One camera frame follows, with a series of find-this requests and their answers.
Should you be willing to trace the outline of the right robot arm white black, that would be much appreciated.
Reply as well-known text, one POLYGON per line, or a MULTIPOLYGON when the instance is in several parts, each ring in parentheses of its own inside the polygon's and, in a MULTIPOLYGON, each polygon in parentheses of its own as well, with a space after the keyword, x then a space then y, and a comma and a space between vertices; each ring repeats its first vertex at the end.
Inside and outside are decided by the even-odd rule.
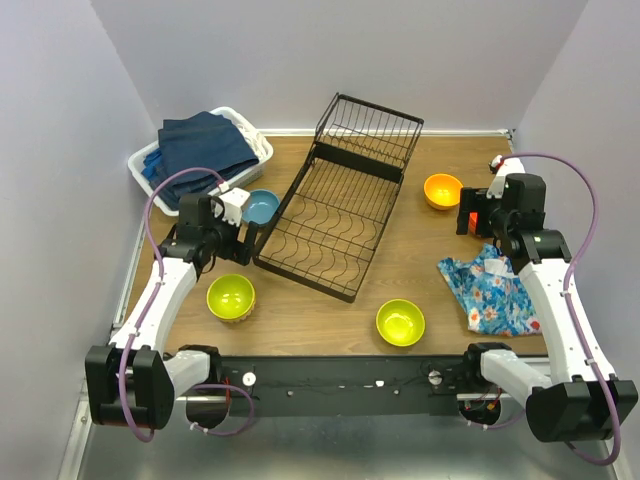
POLYGON ((503 343, 467 348, 460 379, 480 392, 493 384, 524 408, 541 442, 617 439, 622 422, 638 402, 633 381, 618 378, 599 349, 570 271, 563 235, 544 226, 546 184, 537 175, 508 174, 502 188, 464 187, 457 234, 476 231, 497 241, 528 293, 541 326, 550 373, 544 375, 503 343))

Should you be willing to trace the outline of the blue ceramic bowl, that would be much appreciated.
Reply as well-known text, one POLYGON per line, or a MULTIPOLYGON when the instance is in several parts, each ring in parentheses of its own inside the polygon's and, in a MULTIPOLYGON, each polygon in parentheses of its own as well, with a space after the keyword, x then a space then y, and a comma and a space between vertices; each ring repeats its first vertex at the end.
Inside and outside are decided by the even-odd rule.
POLYGON ((244 223, 256 223, 259 227, 266 226, 280 206, 276 194, 266 189, 256 189, 249 193, 249 200, 243 210, 244 223))

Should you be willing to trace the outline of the lime green plain bowl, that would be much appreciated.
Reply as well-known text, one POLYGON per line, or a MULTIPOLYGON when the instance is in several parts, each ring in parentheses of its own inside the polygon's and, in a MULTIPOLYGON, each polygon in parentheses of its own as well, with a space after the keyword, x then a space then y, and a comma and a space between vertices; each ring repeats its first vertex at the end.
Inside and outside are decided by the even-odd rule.
POLYGON ((424 335, 426 321, 422 310, 406 299, 391 299, 377 311, 375 325, 390 345, 409 347, 424 335))

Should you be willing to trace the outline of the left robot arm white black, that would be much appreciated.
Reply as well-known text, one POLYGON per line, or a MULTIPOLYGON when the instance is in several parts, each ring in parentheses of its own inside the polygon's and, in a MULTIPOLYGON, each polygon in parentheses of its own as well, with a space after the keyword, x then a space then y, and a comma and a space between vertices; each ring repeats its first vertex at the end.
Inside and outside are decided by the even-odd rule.
POLYGON ((167 425, 180 395, 190 390, 209 395, 222 388, 217 348, 188 345, 170 359, 163 355, 177 314, 206 268, 218 259, 248 264, 251 242, 238 235, 249 198, 233 188, 220 196, 181 199, 176 223, 153 247, 150 277, 130 316, 85 357, 95 424, 128 427, 149 441, 167 425))

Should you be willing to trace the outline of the lime bowl ribbed white outside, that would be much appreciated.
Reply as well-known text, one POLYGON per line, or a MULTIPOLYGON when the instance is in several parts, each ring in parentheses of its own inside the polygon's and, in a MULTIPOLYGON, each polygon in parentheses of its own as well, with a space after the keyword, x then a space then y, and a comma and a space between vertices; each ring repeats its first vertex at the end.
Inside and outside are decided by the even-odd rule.
POLYGON ((207 290, 209 311, 221 322, 237 323, 253 311, 256 291, 253 283, 240 274, 226 274, 214 280, 207 290))

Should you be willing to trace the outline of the black wire dish rack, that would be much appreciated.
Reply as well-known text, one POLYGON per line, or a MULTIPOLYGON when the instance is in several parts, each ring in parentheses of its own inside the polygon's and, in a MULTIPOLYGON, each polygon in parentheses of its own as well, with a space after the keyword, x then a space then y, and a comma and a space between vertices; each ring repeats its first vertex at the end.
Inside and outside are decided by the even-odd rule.
POLYGON ((336 94, 274 217, 256 266, 355 301, 393 212, 423 119, 336 94))

